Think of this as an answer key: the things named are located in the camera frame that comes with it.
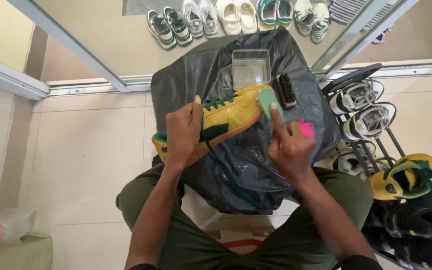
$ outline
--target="shoe brush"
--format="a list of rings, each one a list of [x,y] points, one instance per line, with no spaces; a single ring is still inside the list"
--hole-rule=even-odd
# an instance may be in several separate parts
[[[278,91],[279,98],[284,109],[296,105],[296,95],[293,91],[293,85],[291,84],[290,77],[288,74],[277,75],[276,78],[276,89]]]
[[[276,95],[274,94],[273,89],[271,88],[265,88],[259,91],[258,97],[258,105],[261,107],[261,109],[264,111],[264,114],[266,117],[271,120],[271,114],[269,112],[269,105],[271,103],[276,103],[276,106],[278,108],[278,111],[281,115],[283,115],[283,108],[281,108],[281,105],[279,105],[279,101],[276,98]]]

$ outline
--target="red stripe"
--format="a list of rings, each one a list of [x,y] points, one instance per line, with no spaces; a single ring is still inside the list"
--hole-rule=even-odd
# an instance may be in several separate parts
[[[244,239],[244,240],[236,240],[230,242],[223,242],[223,246],[228,249],[236,248],[236,247],[244,247],[244,246],[257,246],[261,245],[262,241],[257,239]]]

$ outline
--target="fingernail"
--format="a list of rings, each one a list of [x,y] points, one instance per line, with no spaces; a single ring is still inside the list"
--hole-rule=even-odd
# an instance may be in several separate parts
[[[198,103],[198,104],[201,104],[201,97],[200,97],[199,95],[196,95],[196,96],[194,97],[194,102],[195,102],[195,103]]]

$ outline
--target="person's hand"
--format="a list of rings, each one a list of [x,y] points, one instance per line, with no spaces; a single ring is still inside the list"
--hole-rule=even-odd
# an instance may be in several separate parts
[[[166,164],[183,170],[199,143],[203,107],[197,95],[194,103],[186,104],[175,112],[166,114],[167,158]]]
[[[268,156],[286,182],[295,187],[313,174],[309,158],[315,149],[316,141],[304,136],[297,122],[286,126],[275,103],[271,103],[270,113],[273,140],[268,148]]]

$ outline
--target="person's left hand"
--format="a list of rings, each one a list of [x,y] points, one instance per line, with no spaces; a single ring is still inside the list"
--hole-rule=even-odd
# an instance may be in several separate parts
[[[197,95],[194,103],[166,114],[167,158],[166,164],[183,170],[199,143],[203,107]]]

